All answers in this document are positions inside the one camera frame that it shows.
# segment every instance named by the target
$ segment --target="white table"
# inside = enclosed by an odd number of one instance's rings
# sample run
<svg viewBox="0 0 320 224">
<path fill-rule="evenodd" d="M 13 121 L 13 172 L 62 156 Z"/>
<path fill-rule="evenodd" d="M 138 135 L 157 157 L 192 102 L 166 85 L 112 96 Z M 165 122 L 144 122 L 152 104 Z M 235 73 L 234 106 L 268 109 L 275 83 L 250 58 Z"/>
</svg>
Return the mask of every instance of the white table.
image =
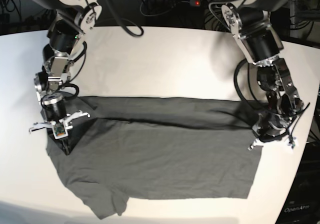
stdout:
<svg viewBox="0 0 320 224">
<path fill-rule="evenodd" d="M 294 135 L 299 146 L 292 154 L 281 146 L 264 147 L 248 199 L 130 198 L 122 217 L 99 221 L 60 182 L 45 151 L 45 131 L 28 134 L 30 125 L 42 120 L 33 78 L 40 71 L 42 48 L 47 42 L 45 31 L 0 37 L 0 223 L 1 218 L 33 224 L 275 223 L 311 125 L 320 78 L 320 50 L 284 43 L 282 55 L 293 82 L 301 99 L 311 105 L 297 125 Z M 230 34 L 146 27 L 145 35 L 137 39 L 119 27 L 101 27 L 93 30 L 87 43 L 87 61 L 75 80 L 82 96 L 239 99 L 232 78 L 243 55 Z M 246 72 L 239 78 L 245 87 Z"/>
</svg>

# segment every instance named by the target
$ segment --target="gray t-shirt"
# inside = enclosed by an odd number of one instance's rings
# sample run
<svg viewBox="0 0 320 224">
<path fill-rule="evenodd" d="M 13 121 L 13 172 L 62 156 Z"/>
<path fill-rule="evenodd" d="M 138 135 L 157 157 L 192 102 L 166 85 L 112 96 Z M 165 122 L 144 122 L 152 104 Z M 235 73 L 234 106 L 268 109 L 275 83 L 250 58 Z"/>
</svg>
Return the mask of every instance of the gray t-shirt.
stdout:
<svg viewBox="0 0 320 224">
<path fill-rule="evenodd" d="M 74 121 L 72 153 L 50 138 L 47 152 L 62 183 L 98 218 L 121 215 L 129 197 L 247 198 L 261 148 L 248 151 L 254 140 L 248 124 L 257 117 L 241 103 L 120 97 L 67 103 L 68 112 L 78 110 L 91 117 Z"/>
</svg>

